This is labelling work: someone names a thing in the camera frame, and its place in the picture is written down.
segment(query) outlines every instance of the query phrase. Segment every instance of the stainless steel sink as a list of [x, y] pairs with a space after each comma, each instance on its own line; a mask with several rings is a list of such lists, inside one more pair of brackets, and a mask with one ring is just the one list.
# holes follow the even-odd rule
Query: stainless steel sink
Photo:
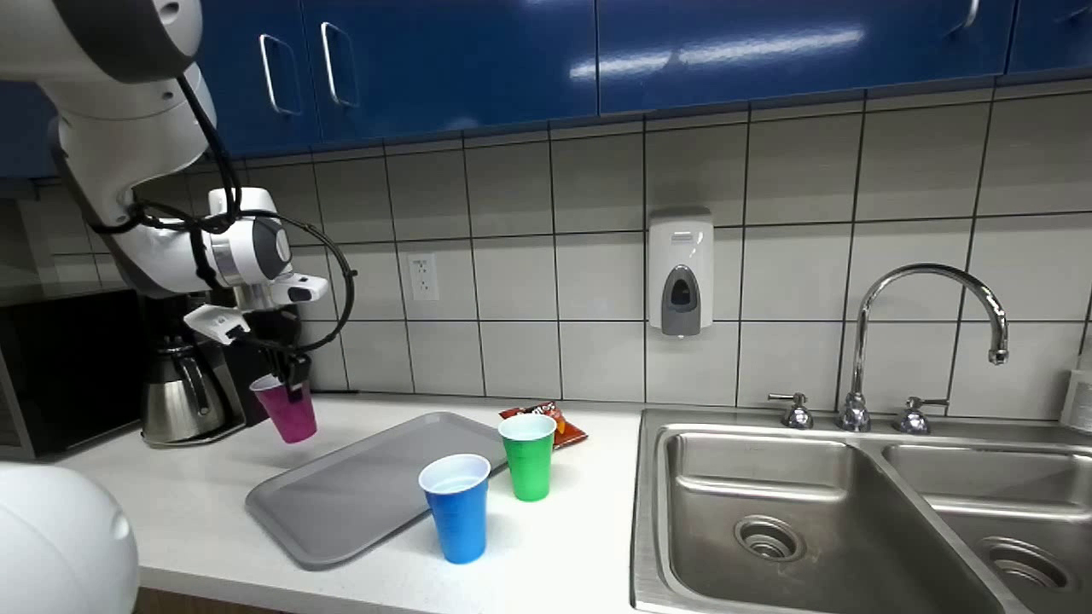
[[1032, 611], [1092, 611], [1092, 456], [919, 445], [883, 456]]
[[633, 606], [1090, 611], [1092, 439], [958, 421], [934, 432], [852, 434], [830, 416], [800, 432], [773, 413], [645, 411]]

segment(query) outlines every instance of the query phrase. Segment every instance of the plastic cup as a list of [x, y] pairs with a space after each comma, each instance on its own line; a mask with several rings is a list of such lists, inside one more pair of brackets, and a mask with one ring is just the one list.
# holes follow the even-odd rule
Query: plastic cup
[[440, 550], [450, 563], [476, 560], [485, 552], [485, 493], [492, 467], [477, 454], [451, 454], [420, 471]]
[[266, 375], [250, 385], [250, 391], [258, 397], [265, 413], [273, 421], [285, 444], [302, 441], [319, 429], [314, 424], [314, 406], [311, 405], [311, 388], [304, 382], [304, 395], [293, 403], [288, 400], [288, 389], [281, 380]]
[[517, 414], [500, 423], [505, 453], [512, 474], [512, 492], [521, 501], [537, 501], [549, 494], [549, 459], [557, 422], [543, 414]]

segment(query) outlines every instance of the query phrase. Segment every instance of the blue cabinet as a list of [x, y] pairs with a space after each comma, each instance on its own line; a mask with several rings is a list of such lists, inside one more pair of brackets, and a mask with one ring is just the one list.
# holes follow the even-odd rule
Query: blue cabinet
[[1092, 2], [1021, 0], [1010, 73], [1092, 67]]
[[298, 0], [202, 3], [198, 64], [232, 155], [306, 151], [318, 118]]
[[34, 83], [0, 82], [0, 177], [56, 175], [46, 140], [55, 115]]
[[1000, 74], [1014, 0], [600, 0], [600, 108]]
[[305, 0], [323, 139], [596, 113], [593, 0]]

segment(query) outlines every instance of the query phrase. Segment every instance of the soap dispenser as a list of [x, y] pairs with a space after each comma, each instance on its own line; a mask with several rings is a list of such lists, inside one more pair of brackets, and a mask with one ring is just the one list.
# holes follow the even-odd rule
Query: soap dispenser
[[713, 323], [713, 216], [708, 209], [649, 220], [649, 324], [672, 336]]

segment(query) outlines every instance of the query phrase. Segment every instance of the green cup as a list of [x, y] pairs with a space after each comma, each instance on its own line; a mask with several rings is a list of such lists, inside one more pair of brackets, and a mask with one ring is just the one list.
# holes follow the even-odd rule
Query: green cup
[[500, 423], [505, 438], [512, 492], [521, 501], [537, 501], [549, 494], [549, 457], [557, 422], [543, 414], [517, 414]]

